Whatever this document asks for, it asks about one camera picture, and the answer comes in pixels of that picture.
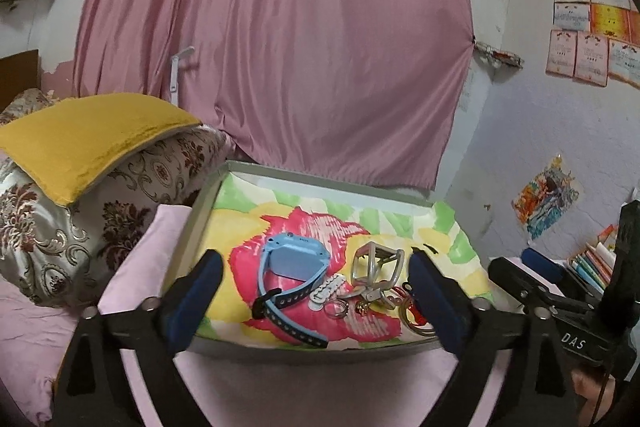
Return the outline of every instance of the ring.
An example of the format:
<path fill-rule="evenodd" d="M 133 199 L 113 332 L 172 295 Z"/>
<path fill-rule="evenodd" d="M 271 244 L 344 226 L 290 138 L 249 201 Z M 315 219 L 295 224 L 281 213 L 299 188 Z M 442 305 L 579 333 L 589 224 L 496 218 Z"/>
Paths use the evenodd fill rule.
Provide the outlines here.
<path fill-rule="evenodd" d="M 412 330 L 414 333 L 420 335 L 421 337 L 427 337 L 428 341 L 437 341 L 438 336 L 436 335 L 436 332 L 431 325 L 429 328 L 423 328 L 418 326 L 417 324 L 413 324 L 409 320 L 407 310 L 412 303 L 413 299 L 411 297 L 407 297 L 404 301 L 402 301 L 402 304 L 400 304 L 400 311 L 398 313 L 400 320 L 407 328 Z"/>
<path fill-rule="evenodd" d="M 329 305 L 332 305 L 336 311 L 329 311 Z M 332 319 L 343 319 L 349 314 L 349 303 L 344 299 L 329 299 L 324 304 L 324 313 Z"/>

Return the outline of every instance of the patterned pillow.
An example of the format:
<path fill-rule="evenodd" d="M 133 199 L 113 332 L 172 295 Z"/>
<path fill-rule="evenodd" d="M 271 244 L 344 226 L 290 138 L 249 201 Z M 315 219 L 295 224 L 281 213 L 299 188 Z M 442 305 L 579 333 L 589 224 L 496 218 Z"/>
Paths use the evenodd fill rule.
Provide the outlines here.
<path fill-rule="evenodd" d="M 24 90 L 0 113 L 0 125 L 5 125 L 17 120 L 17 118 L 21 116 L 31 114 L 32 112 L 44 109 L 53 104 L 54 100 L 48 98 L 47 95 L 39 89 L 32 88 Z"/>
<path fill-rule="evenodd" d="M 0 168 L 0 273 L 41 306 L 97 301 L 158 205 L 182 204 L 230 147 L 225 133 L 206 127 L 158 140 L 70 207 L 54 204 L 6 162 Z"/>

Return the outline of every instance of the pink curtain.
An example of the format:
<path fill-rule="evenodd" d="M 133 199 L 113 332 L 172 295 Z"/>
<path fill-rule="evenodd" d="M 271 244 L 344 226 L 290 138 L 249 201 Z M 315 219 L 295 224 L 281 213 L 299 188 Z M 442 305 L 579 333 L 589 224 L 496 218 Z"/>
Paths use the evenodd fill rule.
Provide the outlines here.
<path fill-rule="evenodd" d="M 469 0 L 86 0 L 74 88 L 168 97 L 256 161 L 433 187 L 472 53 Z"/>

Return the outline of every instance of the screw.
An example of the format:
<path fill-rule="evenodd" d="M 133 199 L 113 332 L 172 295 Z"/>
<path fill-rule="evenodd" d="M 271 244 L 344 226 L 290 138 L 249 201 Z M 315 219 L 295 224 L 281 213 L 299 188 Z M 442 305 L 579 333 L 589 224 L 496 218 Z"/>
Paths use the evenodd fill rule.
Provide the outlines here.
<path fill-rule="evenodd" d="M 484 297 L 476 297 L 471 301 L 472 306 L 481 312 L 487 312 L 491 309 L 491 302 Z"/>
<path fill-rule="evenodd" d="M 147 297 L 145 300 L 142 301 L 142 304 L 140 304 L 140 307 L 145 312 L 152 312 L 153 310 L 157 309 L 161 303 L 162 301 L 159 297 Z"/>
<path fill-rule="evenodd" d="M 549 320 L 551 318 L 551 312 L 546 308 L 538 307 L 534 309 L 533 312 L 536 314 L 537 318 L 543 321 Z"/>
<path fill-rule="evenodd" d="M 89 306 L 82 311 L 82 318 L 84 319 L 92 319 L 95 315 L 98 314 L 98 308 L 95 306 Z"/>

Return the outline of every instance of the wooden headboard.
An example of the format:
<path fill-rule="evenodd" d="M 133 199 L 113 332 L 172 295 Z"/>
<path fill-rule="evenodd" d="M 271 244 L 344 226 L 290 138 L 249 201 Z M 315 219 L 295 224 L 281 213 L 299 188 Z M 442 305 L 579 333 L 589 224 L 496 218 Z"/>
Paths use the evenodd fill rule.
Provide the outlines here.
<path fill-rule="evenodd" d="M 25 89 L 40 87 L 39 73 L 37 50 L 0 58 L 0 111 Z"/>

